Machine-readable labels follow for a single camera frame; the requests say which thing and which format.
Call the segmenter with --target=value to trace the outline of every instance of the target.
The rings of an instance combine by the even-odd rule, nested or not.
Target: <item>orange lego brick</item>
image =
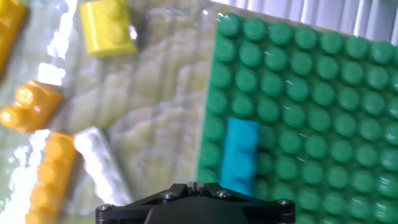
[[[73,136],[52,133],[44,161],[37,168],[37,183],[30,195],[26,224],[56,224],[76,158]]]
[[[0,1],[0,72],[6,66],[26,10],[18,0]]]
[[[17,89],[15,99],[12,106],[0,112],[0,121],[5,127],[25,134],[44,128],[63,95],[49,84],[31,80]]]

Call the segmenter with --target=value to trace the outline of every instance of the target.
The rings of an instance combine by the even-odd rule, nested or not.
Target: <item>lego brick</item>
[[[113,57],[138,52],[137,33],[125,0],[86,2],[80,11],[89,54]]]
[[[108,140],[97,127],[75,134],[74,145],[85,160],[85,170],[93,178],[95,193],[116,206],[133,203],[130,191],[112,153]]]
[[[398,48],[218,18],[197,179],[222,177],[229,118],[260,124],[254,195],[298,223],[397,223]]]
[[[253,196],[257,172],[259,125],[236,118],[228,120],[220,185]]]
[[[26,10],[26,6],[18,0],[0,1],[0,73],[6,67]]]
[[[44,161],[37,168],[37,183],[30,195],[26,224],[56,224],[76,158],[73,136],[52,133]]]
[[[5,127],[25,134],[44,129],[63,95],[49,84],[31,80],[16,90],[15,99],[1,111],[0,120]]]

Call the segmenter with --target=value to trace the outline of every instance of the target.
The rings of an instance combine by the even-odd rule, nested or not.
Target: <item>yellow lego brick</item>
[[[0,72],[6,66],[26,10],[17,0],[0,0]]]
[[[30,195],[26,224],[56,224],[76,158],[73,136],[52,133],[45,158],[37,168],[37,183]]]
[[[87,2],[80,7],[88,53],[112,57],[138,52],[137,33],[125,0]]]
[[[0,121],[25,134],[44,128],[63,95],[51,85],[31,80],[17,89],[15,99],[12,106],[0,112]]]

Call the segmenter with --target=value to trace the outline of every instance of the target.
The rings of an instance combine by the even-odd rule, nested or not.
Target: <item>metal bolt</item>
[[[218,196],[219,198],[226,198],[226,197],[231,196],[231,195],[228,193],[228,191],[226,191],[226,190],[219,190],[219,191],[216,192],[216,194],[217,194],[217,196]]]
[[[289,199],[279,199],[277,202],[281,205],[288,205],[288,204],[292,203],[292,201]]]
[[[175,196],[177,196],[174,192],[164,192],[162,194],[163,198],[165,199],[171,199],[174,198]]]
[[[104,205],[99,206],[98,209],[101,211],[106,211],[106,210],[111,209],[112,207],[113,207],[113,205],[111,205],[111,204],[104,204]]]

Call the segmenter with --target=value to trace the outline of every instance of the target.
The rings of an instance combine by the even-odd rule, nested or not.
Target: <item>green lego baseplate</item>
[[[387,42],[220,15],[198,181],[219,181],[227,120],[247,119],[257,198],[292,199],[297,224],[398,223],[396,68]]]

